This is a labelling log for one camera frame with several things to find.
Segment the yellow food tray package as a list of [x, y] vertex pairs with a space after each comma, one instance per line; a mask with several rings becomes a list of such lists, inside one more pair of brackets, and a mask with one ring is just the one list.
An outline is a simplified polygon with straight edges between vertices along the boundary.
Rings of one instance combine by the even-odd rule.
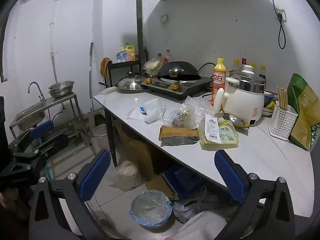
[[202, 145], [237, 145], [239, 136], [230, 120], [205, 114], [198, 128]]

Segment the brown paper bag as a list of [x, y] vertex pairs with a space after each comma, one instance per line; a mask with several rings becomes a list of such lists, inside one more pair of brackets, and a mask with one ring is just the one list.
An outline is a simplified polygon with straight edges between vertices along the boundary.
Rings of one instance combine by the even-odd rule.
[[193, 145], [199, 141], [199, 134], [197, 129], [163, 125], [158, 139], [167, 146]]

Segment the clear plastic bag trash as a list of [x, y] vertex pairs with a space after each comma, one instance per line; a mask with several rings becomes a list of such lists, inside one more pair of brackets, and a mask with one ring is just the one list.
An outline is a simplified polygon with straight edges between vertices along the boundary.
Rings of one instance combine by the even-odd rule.
[[170, 114], [163, 117], [166, 126], [197, 129], [206, 114], [214, 114], [209, 100], [202, 97], [190, 97]]

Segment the gold cracker wrapper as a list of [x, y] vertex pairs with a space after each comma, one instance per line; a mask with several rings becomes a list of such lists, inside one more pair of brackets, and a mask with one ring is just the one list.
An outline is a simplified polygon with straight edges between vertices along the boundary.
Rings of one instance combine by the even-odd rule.
[[243, 129], [249, 128], [249, 124], [247, 122], [229, 113], [223, 113], [222, 117], [224, 120], [231, 121], [234, 127], [243, 128]]

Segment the blue white wrapper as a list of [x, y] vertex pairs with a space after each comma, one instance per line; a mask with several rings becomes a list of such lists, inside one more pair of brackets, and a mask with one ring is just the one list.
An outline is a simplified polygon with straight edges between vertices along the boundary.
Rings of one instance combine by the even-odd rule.
[[139, 108], [140, 113], [142, 113], [143, 115], [146, 115], [146, 110], [144, 107], [140, 107]]

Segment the pink trash bucket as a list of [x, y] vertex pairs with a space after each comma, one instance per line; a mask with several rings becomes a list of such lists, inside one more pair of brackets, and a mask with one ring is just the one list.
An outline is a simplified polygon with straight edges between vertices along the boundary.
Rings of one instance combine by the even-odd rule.
[[93, 129], [93, 135], [101, 149], [110, 150], [106, 124], [101, 124]]

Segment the blue-lined trash bin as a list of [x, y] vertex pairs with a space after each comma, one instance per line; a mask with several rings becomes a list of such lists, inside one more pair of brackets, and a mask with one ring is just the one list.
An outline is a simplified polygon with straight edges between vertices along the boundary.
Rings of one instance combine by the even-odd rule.
[[130, 217], [145, 228], [161, 228], [167, 224], [172, 214], [170, 199], [158, 190], [147, 190], [139, 194], [131, 203]]

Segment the bagged white rice cooker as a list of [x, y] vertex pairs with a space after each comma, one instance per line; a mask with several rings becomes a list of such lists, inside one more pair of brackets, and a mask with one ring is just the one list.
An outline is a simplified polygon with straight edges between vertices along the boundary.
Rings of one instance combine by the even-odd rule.
[[138, 187], [144, 182], [138, 167], [131, 161], [124, 161], [121, 165], [108, 172], [107, 178], [113, 187], [122, 191]]

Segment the steel colander bowl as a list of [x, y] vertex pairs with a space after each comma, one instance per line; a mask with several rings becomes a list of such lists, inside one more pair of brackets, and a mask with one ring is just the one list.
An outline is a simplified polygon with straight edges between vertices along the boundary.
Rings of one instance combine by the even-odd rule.
[[55, 99], [62, 98], [72, 92], [74, 84], [74, 81], [62, 81], [55, 83], [48, 88], [48, 93]]

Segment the blue cardboard box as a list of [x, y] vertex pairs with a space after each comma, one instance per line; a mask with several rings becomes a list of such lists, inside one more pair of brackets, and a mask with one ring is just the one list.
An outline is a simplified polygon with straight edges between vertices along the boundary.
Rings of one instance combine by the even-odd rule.
[[203, 184], [204, 178], [189, 168], [176, 165], [161, 174], [179, 199], [186, 199]]

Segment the brown cardboard sheet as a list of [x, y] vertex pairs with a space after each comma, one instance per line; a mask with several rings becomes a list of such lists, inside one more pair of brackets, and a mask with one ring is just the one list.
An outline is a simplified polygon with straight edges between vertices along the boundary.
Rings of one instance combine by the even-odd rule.
[[148, 145], [126, 135], [123, 130], [123, 123], [120, 120], [117, 120], [115, 124], [120, 140], [123, 143], [127, 159], [138, 166], [141, 174], [147, 179], [147, 181], [153, 180], [156, 175], [154, 173]]

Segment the white plates stack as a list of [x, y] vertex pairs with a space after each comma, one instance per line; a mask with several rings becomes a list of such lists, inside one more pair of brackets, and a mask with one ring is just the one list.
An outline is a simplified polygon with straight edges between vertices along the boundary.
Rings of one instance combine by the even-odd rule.
[[263, 116], [272, 116], [274, 109], [269, 109], [263, 107], [262, 115]]

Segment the white perforated chopstick holder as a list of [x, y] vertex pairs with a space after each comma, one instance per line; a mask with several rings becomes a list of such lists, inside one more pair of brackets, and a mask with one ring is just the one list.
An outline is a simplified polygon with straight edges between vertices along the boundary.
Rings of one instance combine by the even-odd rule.
[[279, 102], [276, 101], [271, 121], [268, 124], [269, 134], [280, 140], [288, 141], [297, 117], [298, 114], [293, 107], [288, 105], [287, 110], [284, 110], [279, 107]]

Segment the white electric cooking pot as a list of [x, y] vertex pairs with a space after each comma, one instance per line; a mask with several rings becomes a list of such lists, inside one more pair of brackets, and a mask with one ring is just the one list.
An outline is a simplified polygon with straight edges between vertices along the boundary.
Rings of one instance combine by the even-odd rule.
[[225, 78], [225, 88], [218, 89], [213, 101], [216, 112], [222, 110], [244, 120], [249, 126], [254, 126], [261, 118], [266, 83], [253, 70], [246, 64], [241, 71], [231, 71]]

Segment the green yellow rice bag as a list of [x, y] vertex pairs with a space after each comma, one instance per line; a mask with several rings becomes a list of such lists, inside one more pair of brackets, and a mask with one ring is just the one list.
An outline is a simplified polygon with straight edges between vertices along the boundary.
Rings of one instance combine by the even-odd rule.
[[298, 117], [290, 134], [297, 146], [310, 150], [319, 132], [319, 97], [302, 76], [292, 75], [287, 87], [288, 103]]

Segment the bundle of wooden chopsticks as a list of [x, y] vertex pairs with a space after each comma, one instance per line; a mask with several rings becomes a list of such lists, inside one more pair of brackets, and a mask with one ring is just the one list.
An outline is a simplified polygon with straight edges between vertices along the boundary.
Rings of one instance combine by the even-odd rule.
[[287, 100], [287, 90], [284, 88], [276, 87], [277, 94], [278, 94], [278, 103], [279, 107], [285, 111], [287, 111], [288, 108], [288, 100]]

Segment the yellow cloth on rack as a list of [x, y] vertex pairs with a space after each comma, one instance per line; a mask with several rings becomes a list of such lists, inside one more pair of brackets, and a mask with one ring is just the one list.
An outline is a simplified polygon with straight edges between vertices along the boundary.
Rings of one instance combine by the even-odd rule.
[[108, 63], [110, 62], [110, 58], [105, 57], [102, 59], [101, 63], [100, 63], [100, 75], [101, 77], [105, 77], [108, 78], [109, 74], [108, 74]]

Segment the black shelf rack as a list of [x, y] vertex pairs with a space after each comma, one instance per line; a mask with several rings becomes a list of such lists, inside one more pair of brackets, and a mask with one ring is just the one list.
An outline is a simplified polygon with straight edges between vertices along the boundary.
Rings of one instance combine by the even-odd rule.
[[126, 61], [126, 62], [112, 62], [108, 63], [109, 77], [101, 77], [102, 80], [98, 82], [99, 85], [108, 88], [115, 86], [118, 81], [126, 76], [129, 76], [129, 72], [132, 74], [142, 73], [142, 63], [139, 60]]

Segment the steel wok lid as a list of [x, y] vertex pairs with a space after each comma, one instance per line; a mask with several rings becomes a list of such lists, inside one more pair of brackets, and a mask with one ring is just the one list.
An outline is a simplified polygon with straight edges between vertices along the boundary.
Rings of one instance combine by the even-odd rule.
[[146, 77], [140, 75], [129, 75], [118, 81], [116, 87], [125, 91], [141, 91], [144, 90], [142, 83], [146, 80]]

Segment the dark soy sauce bottle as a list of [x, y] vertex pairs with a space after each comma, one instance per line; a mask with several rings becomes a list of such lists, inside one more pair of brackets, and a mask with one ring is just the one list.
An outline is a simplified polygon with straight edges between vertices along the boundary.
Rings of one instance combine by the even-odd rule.
[[262, 64], [260, 67], [259, 76], [266, 81], [266, 66], [264, 64]]

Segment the yellow oil jug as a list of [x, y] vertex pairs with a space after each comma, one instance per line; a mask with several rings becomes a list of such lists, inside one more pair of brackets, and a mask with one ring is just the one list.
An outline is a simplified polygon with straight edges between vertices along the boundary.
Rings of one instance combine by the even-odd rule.
[[135, 47], [128, 43], [121, 44], [121, 51], [124, 51], [126, 61], [135, 61]]

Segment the black wok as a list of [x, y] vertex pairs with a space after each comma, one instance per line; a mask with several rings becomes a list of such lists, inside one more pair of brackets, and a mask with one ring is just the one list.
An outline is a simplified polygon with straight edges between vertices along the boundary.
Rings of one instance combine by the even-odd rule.
[[177, 81], [200, 80], [198, 70], [189, 62], [172, 61], [164, 64], [158, 71], [158, 78]]

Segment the wall power outlet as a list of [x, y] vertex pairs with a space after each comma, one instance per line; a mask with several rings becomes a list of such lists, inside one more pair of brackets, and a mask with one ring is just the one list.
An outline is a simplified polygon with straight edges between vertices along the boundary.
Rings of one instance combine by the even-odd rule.
[[276, 19], [280, 20], [281, 22], [286, 22], [286, 14], [283, 9], [276, 8]]

